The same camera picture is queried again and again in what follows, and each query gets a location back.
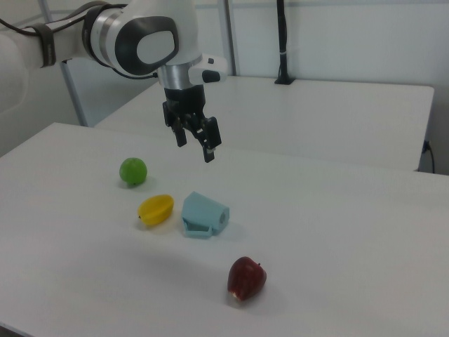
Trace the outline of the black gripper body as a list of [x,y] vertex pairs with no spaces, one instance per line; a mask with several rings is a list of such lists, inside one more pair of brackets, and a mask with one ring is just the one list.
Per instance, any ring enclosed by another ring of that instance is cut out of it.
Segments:
[[165,89],[166,101],[163,103],[164,121],[174,133],[181,129],[208,132],[209,119],[205,117],[203,108],[206,96],[203,85],[186,89]]

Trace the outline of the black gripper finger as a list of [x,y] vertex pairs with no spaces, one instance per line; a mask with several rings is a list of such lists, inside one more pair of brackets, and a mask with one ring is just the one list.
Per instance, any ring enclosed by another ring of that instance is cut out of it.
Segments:
[[179,119],[176,119],[173,124],[173,133],[175,134],[175,139],[178,147],[183,147],[187,144],[185,130],[182,122]]
[[201,119],[194,135],[202,146],[204,161],[209,163],[214,160],[215,148],[222,144],[217,119],[215,117]]

